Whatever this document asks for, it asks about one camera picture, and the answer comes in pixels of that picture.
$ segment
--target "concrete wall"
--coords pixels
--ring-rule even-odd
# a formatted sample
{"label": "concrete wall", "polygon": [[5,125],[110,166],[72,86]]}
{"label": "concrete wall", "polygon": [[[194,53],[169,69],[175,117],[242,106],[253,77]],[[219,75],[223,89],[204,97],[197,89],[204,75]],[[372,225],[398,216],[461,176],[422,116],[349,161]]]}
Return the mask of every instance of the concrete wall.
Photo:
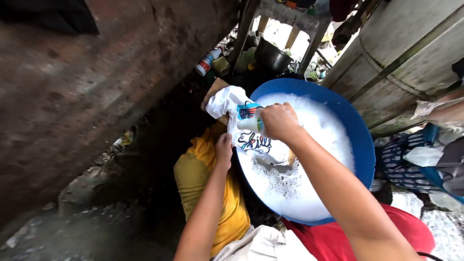
{"label": "concrete wall", "polygon": [[238,1],[87,2],[98,36],[0,24],[0,240],[238,22]]}

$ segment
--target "graphic print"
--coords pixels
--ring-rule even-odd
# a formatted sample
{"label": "graphic print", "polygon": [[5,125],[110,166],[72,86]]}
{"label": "graphic print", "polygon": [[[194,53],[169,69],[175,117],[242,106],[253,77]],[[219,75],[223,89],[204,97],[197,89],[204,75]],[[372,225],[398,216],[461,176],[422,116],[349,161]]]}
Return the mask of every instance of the graphic print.
{"label": "graphic print", "polygon": [[254,150],[259,153],[269,153],[272,147],[271,139],[253,131],[242,132],[240,138],[238,138],[238,143],[243,151]]}
{"label": "graphic print", "polygon": [[253,117],[257,108],[263,108],[263,106],[249,101],[246,101],[245,105],[237,105],[238,119],[244,120]]}

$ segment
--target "wooden post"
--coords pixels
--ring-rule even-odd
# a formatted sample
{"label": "wooden post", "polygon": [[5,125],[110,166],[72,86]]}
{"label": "wooden post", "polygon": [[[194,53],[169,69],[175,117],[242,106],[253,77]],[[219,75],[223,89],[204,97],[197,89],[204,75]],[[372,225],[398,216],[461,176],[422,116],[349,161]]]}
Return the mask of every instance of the wooden post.
{"label": "wooden post", "polygon": [[269,16],[261,15],[261,18],[259,19],[259,24],[258,24],[258,32],[264,33],[264,30],[266,30],[266,25],[268,21],[269,21]]}
{"label": "wooden post", "polygon": [[287,40],[287,43],[285,44],[285,49],[292,47],[299,33],[300,33],[300,29],[298,29],[296,26],[293,26],[291,29],[289,38]]}
{"label": "wooden post", "polygon": [[314,53],[319,47],[319,44],[321,43],[321,40],[324,37],[325,32],[327,31],[327,28],[330,25],[330,21],[331,21],[331,18],[330,19],[325,18],[325,19],[319,20],[317,32],[315,33],[314,38],[310,39],[311,43],[309,44],[308,49],[306,49],[306,53],[304,54],[303,60],[301,61],[301,65],[298,68],[298,71],[297,71],[298,74],[304,75],[306,68],[308,68],[309,63],[311,62],[311,59],[314,56]]}
{"label": "wooden post", "polygon": [[243,46],[245,45],[246,37],[248,36],[248,31],[253,24],[255,18],[255,12],[259,6],[260,0],[248,0],[243,15],[240,18],[238,24],[238,34],[237,39],[235,40],[232,53],[229,55],[228,62],[231,65],[231,75],[235,72],[235,66],[237,61],[240,58],[242,53]]}

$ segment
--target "foam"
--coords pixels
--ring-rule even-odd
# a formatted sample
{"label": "foam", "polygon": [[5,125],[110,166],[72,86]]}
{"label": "foam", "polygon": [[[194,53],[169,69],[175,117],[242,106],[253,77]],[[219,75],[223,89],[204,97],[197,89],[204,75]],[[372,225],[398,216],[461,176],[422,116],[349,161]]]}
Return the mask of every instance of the foam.
{"label": "foam", "polygon": [[[300,125],[330,154],[354,172],[353,151],[345,127],[324,104],[294,94],[273,93],[256,103],[268,106],[288,102],[294,108]],[[301,221],[317,221],[330,217],[296,160],[292,170],[267,170],[255,156],[238,151],[244,174],[258,197],[272,210]]]}

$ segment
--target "forearm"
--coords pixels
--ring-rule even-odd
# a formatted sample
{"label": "forearm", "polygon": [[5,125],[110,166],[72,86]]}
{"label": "forearm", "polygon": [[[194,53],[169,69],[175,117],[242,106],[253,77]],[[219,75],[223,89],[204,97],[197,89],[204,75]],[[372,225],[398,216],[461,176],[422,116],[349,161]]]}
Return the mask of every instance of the forearm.
{"label": "forearm", "polygon": [[217,164],[180,236],[174,260],[208,260],[224,199],[227,168]]}
{"label": "forearm", "polygon": [[303,128],[288,145],[347,236],[405,240],[364,185]]}

